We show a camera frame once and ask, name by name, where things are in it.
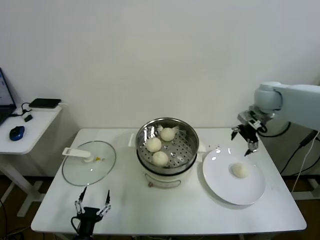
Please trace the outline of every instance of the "small white desk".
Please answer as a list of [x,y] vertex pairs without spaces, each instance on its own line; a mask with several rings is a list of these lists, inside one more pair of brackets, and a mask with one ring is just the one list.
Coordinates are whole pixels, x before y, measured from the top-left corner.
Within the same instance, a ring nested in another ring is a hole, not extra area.
[[[61,111],[61,107],[57,106],[54,109],[39,109],[34,108],[30,113],[32,120],[25,122],[20,116],[9,117],[0,125],[0,155],[24,155],[29,153],[36,145],[40,137],[47,130],[52,121]],[[16,112],[21,112],[21,107],[17,106]],[[18,141],[11,141],[9,138],[10,130],[16,126],[24,126],[25,131],[23,138]],[[24,203],[22,204],[18,217],[26,215],[30,205],[34,201],[42,201],[44,194],[40,194],[42,181],[37,181],[32,186],[11,164],[5,157],[0,156],[0,171],[3,172],[11,181],[11,185],[2,196],[1,201],[4,202],[8,197],[10,191],[16,184],[25,193],[28,194]]]
[[[202,176],[202,163],[196,162],[189,177],[176,188],[148,187],[136,157],[128,147],[137,129],[82,129],[71,147],[88,141],[109,142],[117,159],[109,175],[90,185],[83,206],[101,208],[110,190],[111,210],[94,228],[96,235],[230,235],[304,230],[307,227],[267,150],[249,157],[256,161],[266,179],[263,197],[253,205],[238,206],[218,199]],[[228,128],[196,129],[208,151],[216,145],[247,150],[238,136],[231,142]],[[67,183],[62,165],[47,191],[33,221],[32,230],[55,234],[75,234],[70,219],[76,215],[75,200],[84,187]]]

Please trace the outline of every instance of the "laptop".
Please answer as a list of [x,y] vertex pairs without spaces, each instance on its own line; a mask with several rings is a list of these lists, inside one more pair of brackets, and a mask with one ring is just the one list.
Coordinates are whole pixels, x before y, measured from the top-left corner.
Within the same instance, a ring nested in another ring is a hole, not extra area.
[[0,125],[16,110],[16,108],[15,101],[0,68]]

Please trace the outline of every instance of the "black power bank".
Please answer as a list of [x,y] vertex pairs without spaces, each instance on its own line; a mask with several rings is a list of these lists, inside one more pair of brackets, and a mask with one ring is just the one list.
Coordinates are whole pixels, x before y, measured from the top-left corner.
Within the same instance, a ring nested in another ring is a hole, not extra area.
[[37,98],[33,100],[29,107],[30,108],[41,108],[41,109],[54,109],[61,102],[61,99],[53,98]]

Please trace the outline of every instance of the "laptop screen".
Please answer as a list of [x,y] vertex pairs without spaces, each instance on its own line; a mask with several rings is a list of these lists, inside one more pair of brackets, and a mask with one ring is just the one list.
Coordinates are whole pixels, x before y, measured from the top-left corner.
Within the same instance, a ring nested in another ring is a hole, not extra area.
[[12,99],[5,79],[0,71],[0,106],[15,105]]

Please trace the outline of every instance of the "steamed bun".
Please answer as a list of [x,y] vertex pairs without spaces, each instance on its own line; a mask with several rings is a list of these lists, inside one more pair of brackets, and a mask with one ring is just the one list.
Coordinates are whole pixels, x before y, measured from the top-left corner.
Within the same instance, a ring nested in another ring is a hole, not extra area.
[[158,167],[164,167],[168,164],[168,155],[163,151],[158,151],[152,156],[152,163]]
[[240,162],[234,164],[231,167],[231,170],[233,175],[235,175],[237,178],[244,179],[249,176],[248,168]]
[[160,132],[160,137],[163,139],[163,141],[171,142],[175,138],[176,131],[177,130],[175,128],[165,127]]
[[146,141],[145,146],[151,153],[158,152],[161,149],[161,140],[157,137],[149,138]]

